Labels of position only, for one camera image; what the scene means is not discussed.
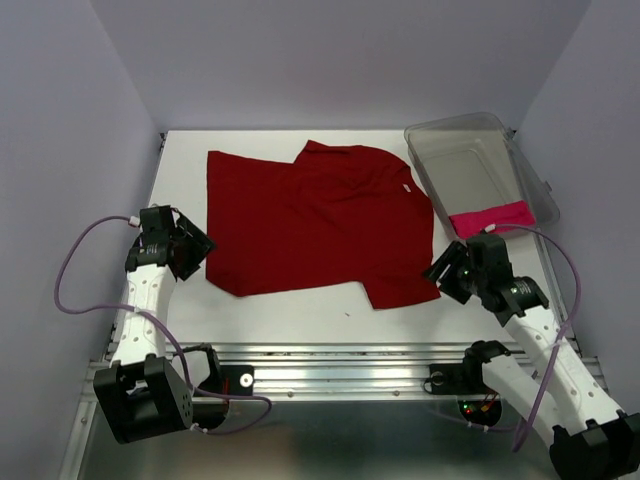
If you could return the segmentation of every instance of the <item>transparent plastic container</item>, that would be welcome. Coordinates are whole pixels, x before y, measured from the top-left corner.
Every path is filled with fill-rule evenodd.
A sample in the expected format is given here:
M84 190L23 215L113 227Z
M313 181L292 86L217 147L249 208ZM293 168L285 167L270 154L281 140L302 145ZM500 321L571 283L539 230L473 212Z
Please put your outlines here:
M536 225L549 225L560 212L531 164L500 120L473 113L409 127L409 155L447 233L449 216L524 200Z

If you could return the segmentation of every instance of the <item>red t-shirt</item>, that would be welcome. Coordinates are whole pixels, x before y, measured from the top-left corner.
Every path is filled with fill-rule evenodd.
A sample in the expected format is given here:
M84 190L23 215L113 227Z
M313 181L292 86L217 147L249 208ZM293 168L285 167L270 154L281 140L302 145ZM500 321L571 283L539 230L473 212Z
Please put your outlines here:
M294 164L209 152L206 277L237 296L358 281L374 308L438 298L433 208L409 166L309 141Z

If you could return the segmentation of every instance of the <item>white wall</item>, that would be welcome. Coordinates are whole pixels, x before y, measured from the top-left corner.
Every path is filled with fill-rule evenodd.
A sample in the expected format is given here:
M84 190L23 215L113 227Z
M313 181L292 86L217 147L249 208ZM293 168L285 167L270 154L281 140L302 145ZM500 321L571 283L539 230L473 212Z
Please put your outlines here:
M57 478L112 316L58 313L56 271L90 221L144 203L158 130L87 0L3 2L0 65L0 477ZM131 239L90 237L66 302L116 299Z
M550 233L582 273L580 344L632 411L640 410L639 26L637 0L594 1L518 132L560 207ZM571 277L560 273L571 299Z
M162 128L518 126L587 0L92 0Z

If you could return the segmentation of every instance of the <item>white tabletop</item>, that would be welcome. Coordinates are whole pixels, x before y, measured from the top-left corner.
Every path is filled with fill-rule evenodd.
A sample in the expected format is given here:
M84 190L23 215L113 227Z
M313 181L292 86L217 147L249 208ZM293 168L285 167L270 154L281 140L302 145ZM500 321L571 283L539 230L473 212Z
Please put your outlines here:
M171 204L206 229L207 152L293 162L306 141L368 145L409 163L401 130L171 131L162 153L151 203ZM414 172L417 184L420 184ZM449 244L436 217L434 256ZM527 275L545 292L541 257L532 235L507 241L516 275ZM207 282L200 269L176 286L169 328L181 342L216 344L406 344L512 341L477 299L466 306L447 297L405 308L374 311L361 284L237 298Z

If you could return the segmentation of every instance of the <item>pink cloth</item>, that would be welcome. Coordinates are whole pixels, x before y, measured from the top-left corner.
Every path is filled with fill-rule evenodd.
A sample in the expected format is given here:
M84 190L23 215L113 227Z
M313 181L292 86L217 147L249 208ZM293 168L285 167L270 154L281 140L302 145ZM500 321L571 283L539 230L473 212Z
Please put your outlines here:
M480 233L491 224L515 223L516 225L535 225L534 218L527 202L519 202L501 205L499 207L487 208L480 212L459 213L449 217L453 228L458 236L467 239ZM511 230L511 228L496 228L494 233L501 233Z

